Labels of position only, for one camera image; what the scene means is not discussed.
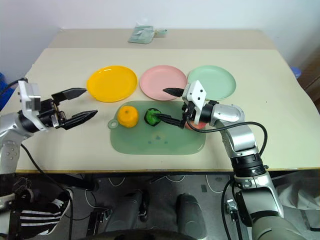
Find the green cutting board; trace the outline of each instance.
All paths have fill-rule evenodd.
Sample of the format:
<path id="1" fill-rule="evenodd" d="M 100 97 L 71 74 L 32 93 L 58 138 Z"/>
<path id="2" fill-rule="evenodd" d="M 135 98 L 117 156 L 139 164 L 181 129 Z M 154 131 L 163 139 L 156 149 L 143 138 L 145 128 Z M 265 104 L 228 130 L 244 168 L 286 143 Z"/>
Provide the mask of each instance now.
<path id="1" fill-rule="evenodd" d="M 111 144 L 124 154 L 138 155 L 189 155 L 199 152 L 205 145 L 206 135 L 189 129 L 181 129 L 164 122 L 150 126 L 144 120 L 149 108 L 160 110 L 175 119 L 182 118 L 183 102 L 129 101 L 122 106 L 133 106 L 139 112 L 136 126 L 127 128 L 117 121 L 117 113 L 108 123 Z"/>

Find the table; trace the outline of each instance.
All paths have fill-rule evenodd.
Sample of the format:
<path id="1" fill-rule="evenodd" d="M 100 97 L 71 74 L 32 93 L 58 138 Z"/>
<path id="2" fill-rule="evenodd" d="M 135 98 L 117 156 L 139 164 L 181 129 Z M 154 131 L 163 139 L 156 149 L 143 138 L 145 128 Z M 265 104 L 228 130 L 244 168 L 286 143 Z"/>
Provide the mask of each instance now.
<path id="1" fill-rule="evenodd" d="M 86 87 L 99 68 L 123 65 L 138 76 L 156 65 L 172 65 L 185 74 L 201 65 L 229 71 L 236 90 L 220 101 L 236 104 L 247 121 L 263 124 L 269 135 L 262 159 L 270 170 L 320 168 L 320 116 L 274 45 L 258 30 L 170 29 L 147 45 L 127 43 L 130 29 L 62 30 L 26 74 L 41 99 L 72 87 Z M 103 103 L 88 93 L 62 102 L 67 116 L 98 110 L 90 121 L 70 130 L 38 132 L 24 144 L 49 173 L 229 172 L 231 162 L 219 133 L 206 135 L 204 148 L 191 155 L 129 155 L 115 151 L 107 123 L 125 102 L 150 100 L 138 87 L 127 99 Z M 21 109 L 17 90 L 1 114 Z M 263 132 L 255 126 L 258 146 Z M 24 151 L 18 173 L 34 172 Z"/>

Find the blue object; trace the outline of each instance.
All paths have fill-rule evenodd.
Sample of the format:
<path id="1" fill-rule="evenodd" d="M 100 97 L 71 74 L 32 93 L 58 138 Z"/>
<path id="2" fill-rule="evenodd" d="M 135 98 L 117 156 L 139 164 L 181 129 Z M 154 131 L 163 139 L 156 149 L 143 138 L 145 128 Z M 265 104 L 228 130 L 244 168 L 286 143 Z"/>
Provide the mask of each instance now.
<path id="1" fill-rule="evenodd" d="M 291 71 L 293 72 L 296 79 L 298 79 L 301 76 L 301 70 L 296 66 L 291 66 Z"/>
<path id="2" fill-rule="evenodd" d="M 6 83 L 5 76 L 0 72 L 0 92 L 2 92 L 5 87 L 7 87 L 8 84 Z M 0 111 L 5 107 L 6 103 L 10 99 L 11 95 L 14 93 L 13 88 L 8 88 L 3 95 L 0 97 Z"/>

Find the white wall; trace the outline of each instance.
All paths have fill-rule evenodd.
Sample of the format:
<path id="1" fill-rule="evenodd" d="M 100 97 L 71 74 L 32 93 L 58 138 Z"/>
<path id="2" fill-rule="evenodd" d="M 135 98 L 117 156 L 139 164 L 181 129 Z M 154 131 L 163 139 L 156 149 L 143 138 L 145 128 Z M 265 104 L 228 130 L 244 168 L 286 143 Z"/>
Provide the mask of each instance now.
<path id="1" fill-rule="evenodd" d="M 289 64 L 320 45 L 320 0 L 0 0 L 0 71 L 23 76 L 59 28 L 261 29 Z"/>

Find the gray floor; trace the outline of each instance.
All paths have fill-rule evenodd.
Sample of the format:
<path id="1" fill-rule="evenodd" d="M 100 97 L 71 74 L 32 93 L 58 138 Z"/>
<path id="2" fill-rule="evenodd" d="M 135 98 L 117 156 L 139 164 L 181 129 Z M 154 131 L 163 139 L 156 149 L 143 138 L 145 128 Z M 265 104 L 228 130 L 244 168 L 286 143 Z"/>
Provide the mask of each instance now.
<path id="1" fill-rule="evenodd" d="M 182 193 L 190 193 L 196 197 L 202 207 L 203 216 L 206 222 L 206 228 L 210 240 L 227 239 L 221 218 L 221 194 L 210 191 L 207 187 L 207 192 L 203 188 L 207 186 L 205 175 L 187 175 L 182 182 L 174 183 L 163 178 L 157 182 L 149 184 L 146 182 L 150 177 L 127 177 L 124 183 L 119 187 L 113 187 L 107 178 L 98 180 L 99 189 L 94 192 L 99 206 L 114 207 L 117 204 L 117 199 L 134 189 L 147 189 L 150 193 L 149 219 L 146 223 L 137 223 L 137 228 L 158 228 L 176 231 L 176 214 L 175 203 L 177 196 Z M 172 179 L 178 180 L 180 176 L 173 176 Z M 228 180 L 227 175 L 209 175 L 210 185 L 217 191 L 223 189 Z M 114 183 L 118 183 L 121 178 L 112 178 Z M 90 214 L 93 210 L 86 203 L 85 193 L 80 189 L 73 189 L 74 194 L 74 218 L 82 218 Z M 227 198 L 231 197 L 231 193 L 227 193 Z M 89 201 L 94 203 L 90 194 Z M 284 208 L 285 218 L 293 223 L 296 228 L 308 240 L 320 239 L 320 232 L 312 232 L 307 230 L 304 224 L 301 212 L 298 209 Z M 232 239 L 237 240 L 236 226 L 229 216 L 226 216 Z M 80 239 L 86 236 L 89 219 L 82 221 L 74 221 L 72 238 Z M 69 220 L 64 217 L 55 231 L 47 236 L 36 236 L 33 240 L 57 240 L 67 239 L 69 229 Z"/>

